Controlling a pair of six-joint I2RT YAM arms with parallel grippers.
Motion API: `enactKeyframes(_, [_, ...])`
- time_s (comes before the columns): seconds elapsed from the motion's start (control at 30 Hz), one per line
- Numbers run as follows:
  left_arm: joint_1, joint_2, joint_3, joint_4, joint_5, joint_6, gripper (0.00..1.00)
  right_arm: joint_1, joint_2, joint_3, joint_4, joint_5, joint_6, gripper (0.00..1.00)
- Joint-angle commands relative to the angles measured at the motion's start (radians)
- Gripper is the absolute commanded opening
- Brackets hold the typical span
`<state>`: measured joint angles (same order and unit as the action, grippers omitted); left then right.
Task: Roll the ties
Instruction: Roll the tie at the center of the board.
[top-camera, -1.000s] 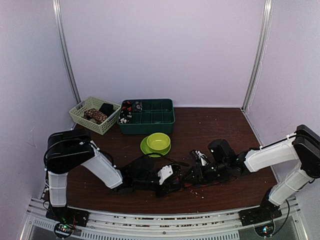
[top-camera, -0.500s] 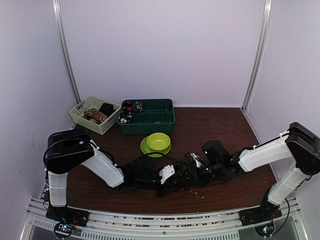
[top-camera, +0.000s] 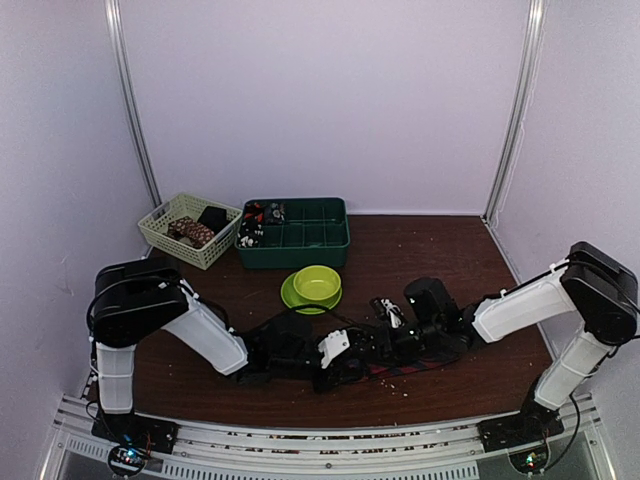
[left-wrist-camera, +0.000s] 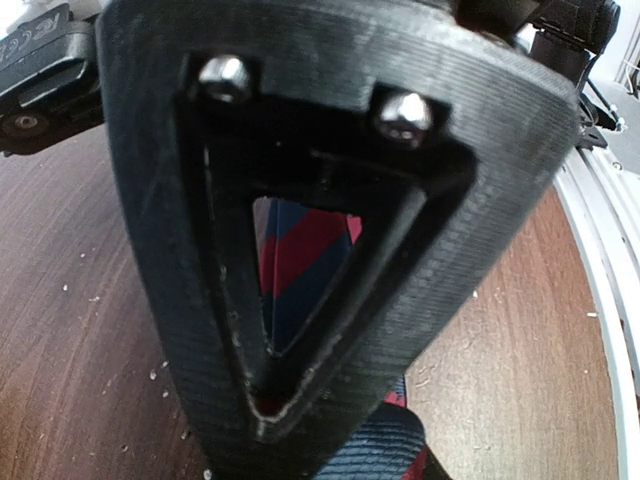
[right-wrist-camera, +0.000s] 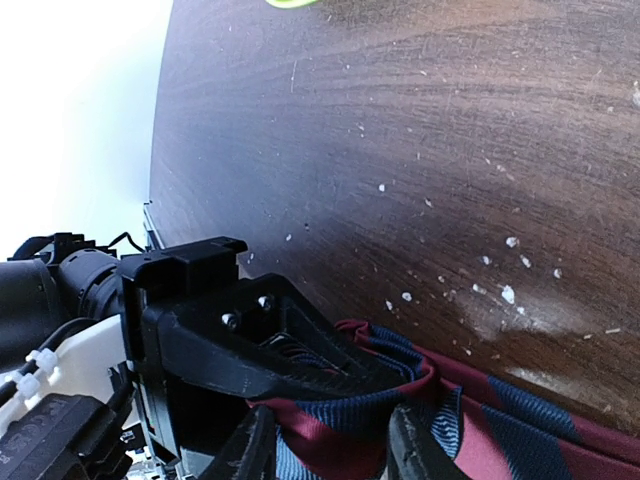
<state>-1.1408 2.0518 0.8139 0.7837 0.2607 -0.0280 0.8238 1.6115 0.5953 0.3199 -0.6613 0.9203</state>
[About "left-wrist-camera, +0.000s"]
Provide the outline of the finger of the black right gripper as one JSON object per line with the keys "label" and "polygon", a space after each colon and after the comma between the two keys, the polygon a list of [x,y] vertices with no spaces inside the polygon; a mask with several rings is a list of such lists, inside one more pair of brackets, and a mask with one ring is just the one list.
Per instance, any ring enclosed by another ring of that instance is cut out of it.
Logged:
{"label": "finger of the black right gripper", "polygon": [[[174,382],[220,479],[313,476],[455,315],[577,133],[572,83],[509,41],[540,1],[114,1],[97,23],[114,174]],[[252,206],[362,234],[283,351]]]}

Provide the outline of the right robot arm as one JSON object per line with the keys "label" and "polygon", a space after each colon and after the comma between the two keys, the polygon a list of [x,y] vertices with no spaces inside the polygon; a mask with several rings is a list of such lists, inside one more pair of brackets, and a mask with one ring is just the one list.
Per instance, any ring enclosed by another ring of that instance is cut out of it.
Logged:
{"label": "right robot arm", "polygon": [[580,141],[612,1],[113,1],[128,233],[216,479],[439,476],[396,387]]}

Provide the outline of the red navy striped tie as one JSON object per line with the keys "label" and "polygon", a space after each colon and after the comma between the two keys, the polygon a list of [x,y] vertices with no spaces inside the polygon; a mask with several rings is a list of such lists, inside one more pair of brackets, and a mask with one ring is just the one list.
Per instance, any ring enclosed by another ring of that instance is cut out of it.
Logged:
{"label": "red navy striped tie", "polygon": [[[284,200],[255,209],[263,315],[277,352],[289,347],[361,232],[344,214]],[[399,379],[383,403],[317,473],[319,479],[420,479],[428,463],[424,428]]]}

